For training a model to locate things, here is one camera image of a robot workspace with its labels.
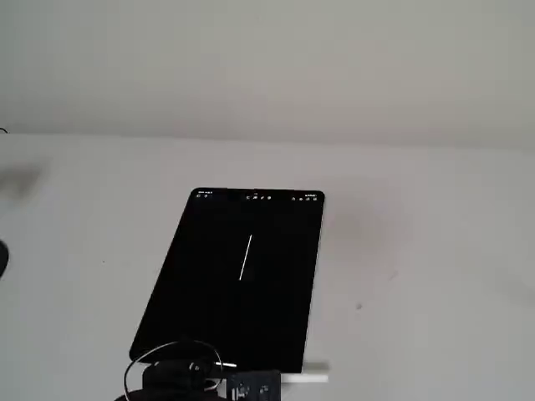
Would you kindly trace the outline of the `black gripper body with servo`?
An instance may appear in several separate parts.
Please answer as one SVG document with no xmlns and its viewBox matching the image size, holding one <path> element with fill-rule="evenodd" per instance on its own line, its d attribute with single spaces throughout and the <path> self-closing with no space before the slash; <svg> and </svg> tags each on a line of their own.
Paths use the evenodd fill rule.
<svg viewBox="0 0 535 401">
<path fill-rule="evenodd" d="M 233 373 L 226 380 L 226 397 L 232 401 L 280 401 L 278 370 Z"/>
</svg>

